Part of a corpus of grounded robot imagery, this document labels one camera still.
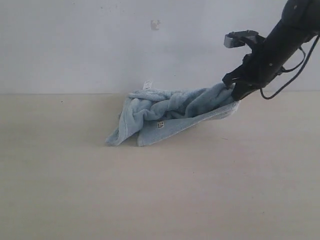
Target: table surface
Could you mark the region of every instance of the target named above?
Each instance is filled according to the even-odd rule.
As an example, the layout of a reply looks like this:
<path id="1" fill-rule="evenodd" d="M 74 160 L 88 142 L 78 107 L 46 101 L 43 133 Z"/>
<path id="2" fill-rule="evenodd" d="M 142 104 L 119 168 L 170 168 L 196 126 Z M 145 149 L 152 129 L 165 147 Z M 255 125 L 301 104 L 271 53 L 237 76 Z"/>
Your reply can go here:
<path id="1" fill-rule="evenodd" d="M 104 145 L 123 95 L 0 96 L 3 240 L 320 236 L 320 94 L 253 94 L 148 147 Z"/>

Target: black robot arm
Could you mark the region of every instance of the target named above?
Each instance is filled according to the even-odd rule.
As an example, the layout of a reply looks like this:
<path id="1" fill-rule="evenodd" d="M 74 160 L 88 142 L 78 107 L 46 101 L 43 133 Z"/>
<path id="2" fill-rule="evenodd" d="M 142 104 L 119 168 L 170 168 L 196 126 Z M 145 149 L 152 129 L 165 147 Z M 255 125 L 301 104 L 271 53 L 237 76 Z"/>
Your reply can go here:
<path id="1" fill-rule="evenodd" d="M 257 90 L 261 91 L 265 99 L 271 99 L 299 76 L 318 43 L 319 36 L 320 0 L 288 0 L 281 20 L 266 38 L 251 30 L 231 32 L 225 36 L 224 45 L 227 48 L 237 48 L 247 44 L 252 53 L 247 54 L 243 58 L 242 65 L 227 73 L 222 81 L 228 88 L 234 85 L 232 97 L 235 101 L 242 100 Z M 316 39 L 306 56 L 302 45 L 314 37 Z M 286 70 L 284 64 L 299 49 L 303 52 L 303 61 L 294 69 Z M 263 95 L 262 89 L 277 76 L 300 66 L 297 75 L 274 96 Z"/>

